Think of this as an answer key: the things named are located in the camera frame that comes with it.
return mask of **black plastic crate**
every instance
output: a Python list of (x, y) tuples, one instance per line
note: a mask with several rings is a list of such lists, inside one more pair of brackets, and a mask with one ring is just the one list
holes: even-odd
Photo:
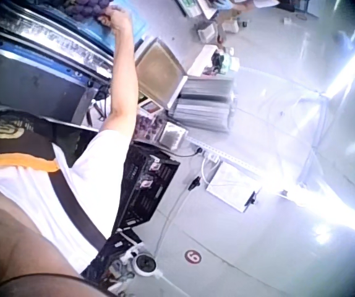
[(151, 219), (179, 165), (152, 145), (135, 142), (129, 147), (113, 233)]

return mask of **number 6 sign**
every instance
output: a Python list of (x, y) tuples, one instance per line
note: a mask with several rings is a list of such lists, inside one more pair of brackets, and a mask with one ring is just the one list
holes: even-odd
[(184, 254), (184, 258), (191, 264), (199, 264), (202, 260), (200, 253), (192, 249)]

